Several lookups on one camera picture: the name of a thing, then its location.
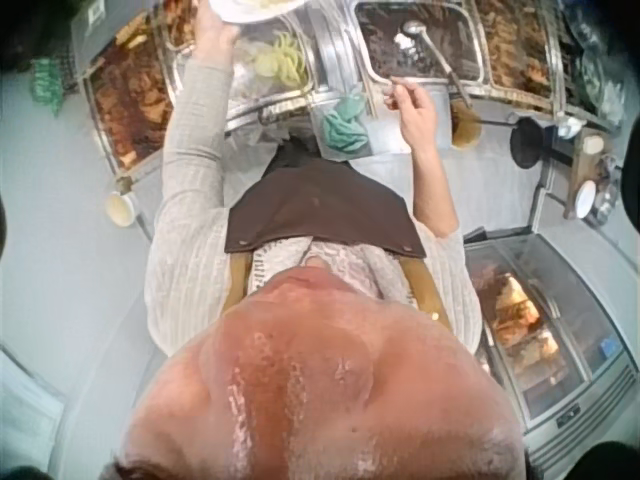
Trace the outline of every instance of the hand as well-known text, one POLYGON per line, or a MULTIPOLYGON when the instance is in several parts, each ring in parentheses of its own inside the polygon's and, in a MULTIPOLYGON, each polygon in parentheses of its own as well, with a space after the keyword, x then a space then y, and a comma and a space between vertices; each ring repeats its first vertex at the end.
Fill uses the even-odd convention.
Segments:
POLYGON ((195 35, 195 59, 216 67, 231 68, 233 47, 240 35, 240 29, 224 23, 212 10, 209 0, 199 2, 195 35))
POLYGON ((435 148, 438 116, 431 96, 415 83, 395 77, 391 81, 394 86, 384 103, 389 110, 400 110, 405 142, 414 152, 435 148))

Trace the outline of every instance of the vent grille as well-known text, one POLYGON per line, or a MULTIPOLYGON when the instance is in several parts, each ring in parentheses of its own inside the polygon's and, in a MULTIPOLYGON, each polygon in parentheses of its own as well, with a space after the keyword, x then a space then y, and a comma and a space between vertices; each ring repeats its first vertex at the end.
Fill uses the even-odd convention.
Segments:
POLYGON ((627 365, 596 403, 571 422, 565 431, 532 452, 532 463, 544 471, 552 468, 607 419, 635 383, 634 372, 627 365))

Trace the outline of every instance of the white cup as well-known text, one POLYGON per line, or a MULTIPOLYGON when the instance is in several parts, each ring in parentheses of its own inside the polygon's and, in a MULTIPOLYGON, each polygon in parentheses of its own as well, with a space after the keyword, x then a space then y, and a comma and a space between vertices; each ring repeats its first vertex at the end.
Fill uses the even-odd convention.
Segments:
POLYGON ((133 225, 140 214, 138 199, 133 192, 126 195, 111 192, 105 202, 105 209, 111 221, 122 228, 133 225))

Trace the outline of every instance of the glass door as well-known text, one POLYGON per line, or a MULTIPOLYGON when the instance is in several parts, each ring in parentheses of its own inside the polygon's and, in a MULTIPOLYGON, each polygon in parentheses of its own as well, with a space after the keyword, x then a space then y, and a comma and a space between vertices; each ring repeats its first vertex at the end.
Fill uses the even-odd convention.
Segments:
POLYGON ((584 383, 548 309, 528 279, 492 244, 467 251, 467 266, 525 418, 538 419, 584 383))
POLYGON ((558 323, 595 376, 609 359, 622 351, 613 323, 578 274, 541 236, 501 240, 503 249, 529 275, 548 303, 556 310, 558 323))

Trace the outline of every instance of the yellow strap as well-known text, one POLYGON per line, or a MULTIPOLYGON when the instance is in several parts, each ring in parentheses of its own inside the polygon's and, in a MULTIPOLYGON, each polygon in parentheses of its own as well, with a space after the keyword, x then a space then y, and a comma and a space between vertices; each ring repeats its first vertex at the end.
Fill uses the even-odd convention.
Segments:
MULTIPOLYGON (((449 317, 438 293, 438 288, 424 261, 408 257, 398 257, 398 261, 407 282, 409 282, 411 293, 418 302, 418 309, 452 332, 451 323, 449 323, 449 317)), ((247 296, 253 253, 232 253, 230 262, 231 289, 222 307, 222 313, 240 303, 247 296)))

